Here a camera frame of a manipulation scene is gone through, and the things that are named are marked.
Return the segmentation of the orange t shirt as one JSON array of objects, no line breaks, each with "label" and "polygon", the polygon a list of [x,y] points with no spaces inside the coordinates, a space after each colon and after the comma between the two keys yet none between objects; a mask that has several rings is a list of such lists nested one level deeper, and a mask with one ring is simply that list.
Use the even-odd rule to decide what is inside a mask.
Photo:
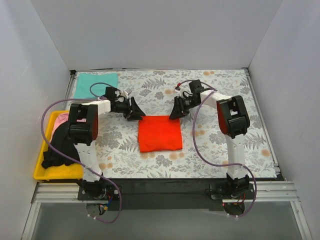
[{"label": "orange t shirt", "polygon": [[168,115],[144,116],[138,122],[137,142],[141,153],[182,150],[180,119],[170,119]]}]

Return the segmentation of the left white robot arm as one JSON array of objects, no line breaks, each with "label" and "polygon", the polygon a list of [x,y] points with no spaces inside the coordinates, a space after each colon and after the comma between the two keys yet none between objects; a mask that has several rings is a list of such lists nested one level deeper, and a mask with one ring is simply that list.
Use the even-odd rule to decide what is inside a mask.
[{"label": "left white robot arm", "polygon": [[123,114],[128,121],[142,120],[146,115],[133,97],[119,93],[113,86],[105,88],[105,94],[97,101],[73,103],[70,105],[67,136],[73,143],[82,164],[83,176],[81,187],[95,200],[107,195],[107,184],[102,178],[96,154],[96,139],[99,132],[99,116],[108,113]]}]

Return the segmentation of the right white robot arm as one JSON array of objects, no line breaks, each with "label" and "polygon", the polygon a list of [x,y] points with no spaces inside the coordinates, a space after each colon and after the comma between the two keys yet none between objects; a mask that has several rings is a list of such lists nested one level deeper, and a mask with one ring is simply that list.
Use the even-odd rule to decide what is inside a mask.
[{"label": "right white robot arm", "polygon": [[[192,140],[196,153],[205,163],[213,167],[227,167],[226,180],[215,194],[226,195],[232,199],[243,197],[250,187],[248,174],[251,172],[245,164],[245,138],[250,126],[250,118],[242,96],[221,94],[199,79],[178,83],[175,90],[179,91],[184,83],[188,83],[190,92],[183,92],[174,98],[169,118],[171,120],[183,118],[190,113],[190,109],[197,108],[192,123]],[[226,164],[210,163],[198,150],[195,125],[203,105],[217,110],[219,129],[227,144],[228,163]]]}]

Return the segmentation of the folded teal t shirt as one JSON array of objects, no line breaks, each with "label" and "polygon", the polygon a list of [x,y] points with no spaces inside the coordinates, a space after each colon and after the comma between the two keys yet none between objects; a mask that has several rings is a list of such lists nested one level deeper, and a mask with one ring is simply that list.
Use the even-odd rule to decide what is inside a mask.
[{"label": "folded teal t shirt", "polygon": [[75,85],[75,92],[73,97],[75,99],[91,99],[95,96],[102,96],[105,94],[106,87],[109,84],[114,88],[118,87],[118,74],[91,74],[79,73]]}]

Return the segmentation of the pink t shirt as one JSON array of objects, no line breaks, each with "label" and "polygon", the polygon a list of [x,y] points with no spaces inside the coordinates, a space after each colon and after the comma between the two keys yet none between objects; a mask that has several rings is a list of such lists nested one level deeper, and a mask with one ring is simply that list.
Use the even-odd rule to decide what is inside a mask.
[{"label": "pink t shirt", "polygon": [[56,129],[63,123],[65,123],[69,118],[69,113],[68,112],[64,112],[64,113],[60,113],[57,118],[55,119],[54,125],[53,125],[53,129],[52,129],[52,133],[51,136],[53,137]]}]

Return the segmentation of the black t shirt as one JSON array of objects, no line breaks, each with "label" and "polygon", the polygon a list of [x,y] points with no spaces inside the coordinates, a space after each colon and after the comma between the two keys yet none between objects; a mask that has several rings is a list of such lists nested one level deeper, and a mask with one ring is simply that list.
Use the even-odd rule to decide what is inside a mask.
[{"label": "black t shirt", "polygon": [[[73,142],[67,136],[67,127],[67,122],[61,123],[53,132],[50,144],[64,155],[80,161],[79,154]],[[59,167],[62,165],[70,166],[74,163],[74,161],[58,154],[49,147],[48,150],[43,153],[43,162],[41,163],[41,166],[44,169],[48,169],[49,167]]]}]

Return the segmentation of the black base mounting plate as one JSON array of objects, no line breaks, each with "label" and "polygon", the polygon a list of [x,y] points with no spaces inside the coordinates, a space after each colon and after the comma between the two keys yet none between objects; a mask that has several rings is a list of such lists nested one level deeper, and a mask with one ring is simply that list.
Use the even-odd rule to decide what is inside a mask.
[{"label": "black base mounting plate", "polygon": [[110,202],[109,209],[180,210],[205,209],[223,211],[223,201],[244,211],[244,202],[255,195],[251,183],[232,186],[225,178],[119,178],[114,184],[80,183],[77,199],[95,203]]}]

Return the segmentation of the yellow plastic tray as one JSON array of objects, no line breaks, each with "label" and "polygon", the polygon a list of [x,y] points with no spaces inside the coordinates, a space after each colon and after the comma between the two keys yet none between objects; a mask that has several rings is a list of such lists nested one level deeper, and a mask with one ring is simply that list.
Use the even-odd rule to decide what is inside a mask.
[{"label": "yellow plastic tray", "polygon": [[[52,137],[52,132],[54,129],[54,125],[56,119],[59,115],[68,113],[67,110],[58,110],[53,111],[48,119],[47,127],[44,131],[44,134],[48,140]],[[48,144],[43,140],[41,149],[38,155],[38,159],[35,165],[33,178],[37,181],[51,181],[51,180],[80,180],[83,177],[83,169],[82,166],[73,163],[69,166],[61,165],[61,166],[51,166],[47,169],[42,167],[42,162],[44,160],[43,153],[48,150]]]}]

